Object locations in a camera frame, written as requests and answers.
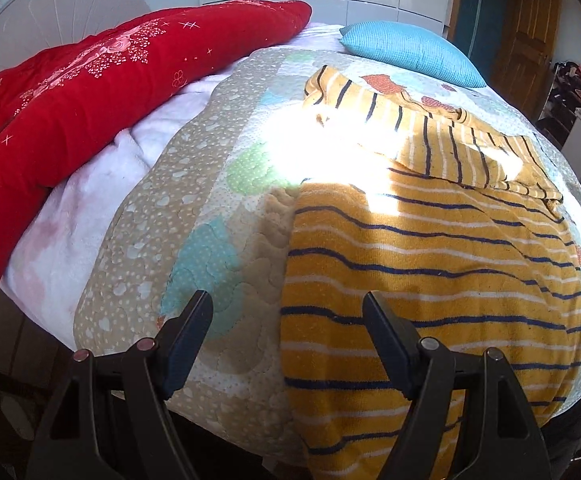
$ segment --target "door panel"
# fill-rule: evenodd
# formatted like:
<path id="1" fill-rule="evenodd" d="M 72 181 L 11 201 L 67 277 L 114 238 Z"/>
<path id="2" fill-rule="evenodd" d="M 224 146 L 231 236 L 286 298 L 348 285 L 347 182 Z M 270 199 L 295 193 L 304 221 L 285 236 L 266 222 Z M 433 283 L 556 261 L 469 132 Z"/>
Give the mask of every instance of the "door panel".
<path id="1" fill-rule="evenodd" d="M 560 6 L 561 0 L 509 0 L 492 86 L 531 121 L 550 72 Z"/>

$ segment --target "red quilt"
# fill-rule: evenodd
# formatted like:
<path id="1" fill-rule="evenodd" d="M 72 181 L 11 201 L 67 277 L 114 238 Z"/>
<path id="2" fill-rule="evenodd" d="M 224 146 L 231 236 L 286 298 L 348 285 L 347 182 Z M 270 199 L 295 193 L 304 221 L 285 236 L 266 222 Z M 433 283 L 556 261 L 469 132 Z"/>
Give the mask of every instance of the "red quilt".
<path id="1" fill-rule="evenodd" d="M 0 72 L 0 277 L 50 190 L 182 86 L 306 25 L 304 2 L 166 9 Z"/>

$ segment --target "rose pattern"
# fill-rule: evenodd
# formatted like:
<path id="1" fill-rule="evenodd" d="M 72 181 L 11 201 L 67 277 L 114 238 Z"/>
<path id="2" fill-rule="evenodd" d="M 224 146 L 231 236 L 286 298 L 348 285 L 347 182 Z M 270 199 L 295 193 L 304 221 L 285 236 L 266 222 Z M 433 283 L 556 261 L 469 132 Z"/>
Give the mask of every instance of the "rose pattern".
<path id="1" fill-rule="evenodd" d="M 86 70 L 95 78 L 100 78 L 104 70 L 111 65 L 120 65 L 127 60 L 148 62 L 150 38 L 166 33 L 158 25 L 158 20 L 150 20 L 123 32 L 116 38 L 95 43 L 81 52 L 68 66 L 59 68 L 51 76 L 42 81 L 37 88 L 24 92 L 21 95 L 22 104 L 14 112 L 17 115 L 33 99 L 42 95 L 46 90 L 57 86 L 64 86 L 82 70 Z"/>
<path id="2" fill-rule="evenodd" d="M 104 45 L 107 54 L 114 54 L 115 52 L 126 52 L 130 46 L 130 38 L 128 36 L 120 36 L 112 41 L 112 43 Z"/>

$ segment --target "pillow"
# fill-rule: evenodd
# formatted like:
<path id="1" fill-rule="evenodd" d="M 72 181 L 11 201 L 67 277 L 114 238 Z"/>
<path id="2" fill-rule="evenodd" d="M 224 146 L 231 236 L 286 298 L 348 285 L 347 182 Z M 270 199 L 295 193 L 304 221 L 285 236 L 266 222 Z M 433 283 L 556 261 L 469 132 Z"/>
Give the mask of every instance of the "pillow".
<path id="1" fill-rule="evenodd" d="M 396 22 L 364 22 L 340 30 L 341 44 L 356 56 L 420 72 L 466 88 L 486 82 L 452 43 L 430 30 Z"/>
<path id="2" fill-rule="evenodd" d="M 299 1 L 159 10 L 0 72 L 0 277 L 49 191 L 115 134 L 187 83 L 290 40 L 310 14 Z"/>

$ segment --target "striped towel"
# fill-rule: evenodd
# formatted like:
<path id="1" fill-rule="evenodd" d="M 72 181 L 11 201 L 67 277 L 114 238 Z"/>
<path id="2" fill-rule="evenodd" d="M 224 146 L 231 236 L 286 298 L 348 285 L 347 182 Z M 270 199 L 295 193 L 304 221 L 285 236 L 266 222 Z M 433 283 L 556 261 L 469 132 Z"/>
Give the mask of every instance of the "striped towel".
<path id="1" fill-rule="evenodd" d="M 581 365 L 581 271 L 531 141 L 327 66 L 305 94 L 353 153 L 348 182 L 301 185 L 282 295 L 283 372 L 315 479 L 375 479 L 409 407 L 363 326 L 369 290 L 451 350 L 499 347 L 547 422 Z M 453 395 L 435 479 L 463 398 Z"/>

